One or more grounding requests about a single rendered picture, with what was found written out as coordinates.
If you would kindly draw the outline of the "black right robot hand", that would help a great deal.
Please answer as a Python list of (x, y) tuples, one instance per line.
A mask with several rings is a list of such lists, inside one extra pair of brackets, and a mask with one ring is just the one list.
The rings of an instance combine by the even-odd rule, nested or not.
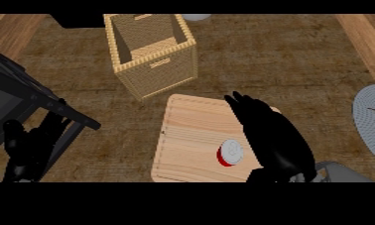
[(253, 148), (261, 168), (250, 173), (247, 183), (288, 183), (303, 175), (306, 182), (316, 178), (315, 157), (300, 131), (260, 99), (238, 91), (224, 96)]

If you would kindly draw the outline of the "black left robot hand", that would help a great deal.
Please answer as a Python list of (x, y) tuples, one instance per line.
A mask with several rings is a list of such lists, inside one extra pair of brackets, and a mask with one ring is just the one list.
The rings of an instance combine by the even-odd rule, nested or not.
[(18, 120), (7, 120), (3, 124), (5, 151), (9, 162), (3, 181), (36, 181), (46, 169), (55, 145), (72, 122), (64, 116), (49, 112), (37, 128), (25, 131)]

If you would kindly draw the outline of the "red can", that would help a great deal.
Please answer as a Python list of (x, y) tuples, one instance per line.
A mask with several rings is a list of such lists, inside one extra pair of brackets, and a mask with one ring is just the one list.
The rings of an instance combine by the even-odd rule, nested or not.
[(224, 167), (235, 166), (244, 159), (244, 148), (236, 140), (226, 140), (217, 150), (217, 161)]

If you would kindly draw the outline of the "pale wooden cutting board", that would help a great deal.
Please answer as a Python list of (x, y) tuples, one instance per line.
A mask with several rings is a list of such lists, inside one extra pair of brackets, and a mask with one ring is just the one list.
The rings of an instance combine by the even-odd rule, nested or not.
[[(217, 152), (239, 142), (244, 158), (224, 167)], [(258, 169), (244, 128), (224, 100), (173, 94), (167, 100), (151, 170), (155, 182), (245, 182)]]

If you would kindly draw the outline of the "woven wicker basket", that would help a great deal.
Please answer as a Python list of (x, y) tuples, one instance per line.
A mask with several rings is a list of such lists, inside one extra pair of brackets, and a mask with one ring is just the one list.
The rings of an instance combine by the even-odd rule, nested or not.
[(198, 78), (196, 41), (180, 14), (105, 14), (112, 71), (142, 101)]

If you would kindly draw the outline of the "grey round woven placemat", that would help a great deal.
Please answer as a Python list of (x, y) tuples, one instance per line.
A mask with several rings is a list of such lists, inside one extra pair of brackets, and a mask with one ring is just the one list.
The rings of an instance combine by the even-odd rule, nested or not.
[(375, 84), (365, 86), (357, 92), (351, 115), (359, 136), (375, 156)]

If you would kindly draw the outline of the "brown wooden panel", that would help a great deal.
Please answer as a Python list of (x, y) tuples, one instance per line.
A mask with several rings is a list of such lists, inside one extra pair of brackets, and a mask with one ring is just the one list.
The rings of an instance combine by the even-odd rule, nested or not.
[(337, 14), (335, 18), (375, 78), (375, 14)]
[(46, 14), (0, 14), (0, 54), (9, 59), (18, 59), (46, 17)]

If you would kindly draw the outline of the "white round object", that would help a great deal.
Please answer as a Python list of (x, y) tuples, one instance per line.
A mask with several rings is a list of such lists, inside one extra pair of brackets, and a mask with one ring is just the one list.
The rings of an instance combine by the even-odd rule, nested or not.
[(211, 14), (182, 14), (186, 21), (201, 21), (211, 17)]

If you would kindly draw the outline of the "black appliance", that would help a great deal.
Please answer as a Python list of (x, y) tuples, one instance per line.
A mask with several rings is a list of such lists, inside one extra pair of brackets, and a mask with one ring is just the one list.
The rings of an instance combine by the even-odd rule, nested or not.
[(102, 28), (102, 14), (53, 14), (56, 22), (67, 29)]

